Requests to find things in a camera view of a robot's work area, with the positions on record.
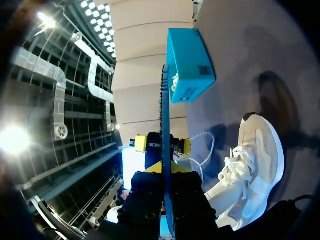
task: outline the gray floor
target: gray floor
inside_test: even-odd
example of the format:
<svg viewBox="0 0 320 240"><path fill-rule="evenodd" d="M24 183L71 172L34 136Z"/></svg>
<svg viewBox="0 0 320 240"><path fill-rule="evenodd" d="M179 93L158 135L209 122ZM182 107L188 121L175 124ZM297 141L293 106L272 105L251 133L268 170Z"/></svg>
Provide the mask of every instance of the gray floor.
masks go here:
<svg viewBox="0 0 320 240"><path fill-rule="evenodd" d="M275 126L286 159L269 205L313 194L320 181L320 68L302 31L272 0L206 0L196 28L217 78L187 106L189 135L217 137L204 190L216 184L229 148L237 146L243 115L257 112ZM195 140L192 157L206 158L210 146L209 139Z"/></svg>

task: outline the white wall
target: white wall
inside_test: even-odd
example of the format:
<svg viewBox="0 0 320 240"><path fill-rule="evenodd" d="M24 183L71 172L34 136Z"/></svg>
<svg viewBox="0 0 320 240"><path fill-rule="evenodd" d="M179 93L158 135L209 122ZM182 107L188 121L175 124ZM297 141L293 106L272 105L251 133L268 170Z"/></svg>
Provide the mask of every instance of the white wall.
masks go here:
<svg viewBox="0 0 320 240"><path fill-rule="evenodd" d="M159 130L161 74L168 28L192 28L191 0L94 0L110 5L117 65L112 82L115 113L125 145L136 134ZM170 131L188 137L184 104L170 106Z"/></svg>

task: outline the qr code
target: qr code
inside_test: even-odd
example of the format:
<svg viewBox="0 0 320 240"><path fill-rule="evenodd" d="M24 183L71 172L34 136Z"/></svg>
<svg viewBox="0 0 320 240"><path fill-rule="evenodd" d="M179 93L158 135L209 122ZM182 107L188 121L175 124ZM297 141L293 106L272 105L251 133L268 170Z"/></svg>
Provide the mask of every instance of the qr code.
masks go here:
<svg viewBox="0 0 320 240"><path fill-rule="evenodd" d="M208 66L198 66L199 68L199 73L201 76L210 76L212 75L210 67Z"/></svg>

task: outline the white cable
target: white cable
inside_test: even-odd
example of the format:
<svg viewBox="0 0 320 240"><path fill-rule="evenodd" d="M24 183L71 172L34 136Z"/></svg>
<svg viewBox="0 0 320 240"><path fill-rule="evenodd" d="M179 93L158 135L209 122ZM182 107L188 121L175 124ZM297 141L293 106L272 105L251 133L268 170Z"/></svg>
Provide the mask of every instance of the white cable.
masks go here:
<svg viewBox="0 0 320 240"><path fill-rule="evenodd" d="M195 162L200 168L202 181L204 180L204 171L202 169L202 166L210 160L212 153L214 152L214 149L215 149L216 139L215 139L215 136L211 132L208 132L208 131L191 138L191 141L193 141L194 139L197 139L197 138L204 136L204 135L210 135L212 137L212 145L211 145L211 150L210 150L208 157L202 163L198 163L196 160L194 160L193 158L190 158L190 157L184 157L184 158L181 158L178 160L178 162L179 161L193 161L193 162Z"/></svg>

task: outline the wire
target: wire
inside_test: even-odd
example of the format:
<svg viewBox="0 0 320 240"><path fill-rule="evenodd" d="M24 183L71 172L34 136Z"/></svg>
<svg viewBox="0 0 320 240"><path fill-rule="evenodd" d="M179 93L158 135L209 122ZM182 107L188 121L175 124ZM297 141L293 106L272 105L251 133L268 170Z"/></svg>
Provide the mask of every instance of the wire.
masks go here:
<svg viewBox="0 0 320 240"><path fill-rule="evenodd" d="M201 180L202 181L204 181L204 171L202 169L202 166L204 164L206 164L210 160L210 158L212 156L212 153L214 152L214 149L215 149L216 139L215 139L215 136L211 132L208 132L208 131L204 132L204 133L201 133L201 134L191 138L191 141L193 141L193 140L195 140L195 139L197 139L197 138L199 138L201 136L204 136L204 135L209 135L209 136L212 137L212 145L211 145L211 150L210 150L210 153L209 153L208 157L202 163L198 163L196 160L194 160L193 158L190 158L190 157L184 157L184 158L180 158L180 159L177 160L178 162L180 162L180 161L192 161L192 162L196 163L198 165L198 167L200 168Z"/></svg>
<svg viewBox="0 0 320 240"><path fill-rule="evenodd" d="M294 202L294 203L297 203L298 201L303 200L303 199L310 199L310 200L312 200L312 199L314 199L314 196L312 196L312 195L299 196L299 197L297 197L295 200L293 200L293 202Z"/></svg>

